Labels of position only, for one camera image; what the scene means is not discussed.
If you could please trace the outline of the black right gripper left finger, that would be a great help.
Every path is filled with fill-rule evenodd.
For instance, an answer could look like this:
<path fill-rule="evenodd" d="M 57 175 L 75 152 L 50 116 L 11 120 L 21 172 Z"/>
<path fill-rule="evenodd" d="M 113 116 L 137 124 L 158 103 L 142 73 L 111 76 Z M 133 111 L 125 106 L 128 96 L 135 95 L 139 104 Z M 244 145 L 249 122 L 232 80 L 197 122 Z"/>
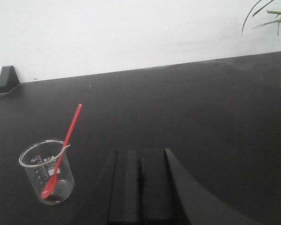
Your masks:
<path fill-rule="evenodd" d="M 139 163 L 137 152 L 136 150 L 117 150 L 108 224 L 139 224 L 139 200 Z"/>

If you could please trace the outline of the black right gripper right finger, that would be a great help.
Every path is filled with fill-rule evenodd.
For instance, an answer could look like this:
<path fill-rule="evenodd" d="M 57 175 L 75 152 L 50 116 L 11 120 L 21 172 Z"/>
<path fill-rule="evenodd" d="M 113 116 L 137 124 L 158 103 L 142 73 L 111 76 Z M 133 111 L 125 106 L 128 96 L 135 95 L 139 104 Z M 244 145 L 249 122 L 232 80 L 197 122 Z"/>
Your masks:
<path fill-rule="evenodd" d="M 250 215 L 214 195 L 170 149 L 146 151 L 141 174 L 141 217 L 146 225 L 281 225 L 277 211 Z"/>

